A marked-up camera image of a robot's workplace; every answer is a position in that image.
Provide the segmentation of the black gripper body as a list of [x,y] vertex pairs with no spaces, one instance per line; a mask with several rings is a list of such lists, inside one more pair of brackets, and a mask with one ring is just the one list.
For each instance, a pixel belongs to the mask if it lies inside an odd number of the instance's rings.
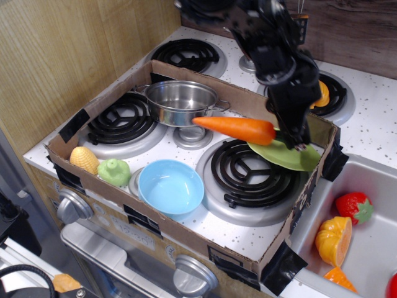
[[295,69],[290,76],[267,86],[268,107],[284,135],[309,137],[307,115],[310,105],[321,97],[319,68],[308,50],[299,50],[293,59]]

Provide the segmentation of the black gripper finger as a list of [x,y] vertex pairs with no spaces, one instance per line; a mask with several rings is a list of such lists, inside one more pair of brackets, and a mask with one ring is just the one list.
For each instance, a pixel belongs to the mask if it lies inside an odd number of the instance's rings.
[[293,127],[291,131],[292,148],[297,151],[306,150],[310,144],[310,128],[307,122],[304,122],[302,126]]
[[279,125],[279,140],[281,140],[288,149],[295,148],[295,139],[289,134],[289,131],[283,124]]

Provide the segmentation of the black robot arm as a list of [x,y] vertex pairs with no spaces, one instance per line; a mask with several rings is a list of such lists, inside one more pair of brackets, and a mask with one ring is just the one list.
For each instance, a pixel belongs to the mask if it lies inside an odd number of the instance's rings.
[[306,116],[321,98],[319,69],[299,48],[300,28],[284,1],[175,1],[181,14],[197,25],[228,29],[254,63],[255,75],[267,88],[266,108],[278,121],[289,149],[310,143]]

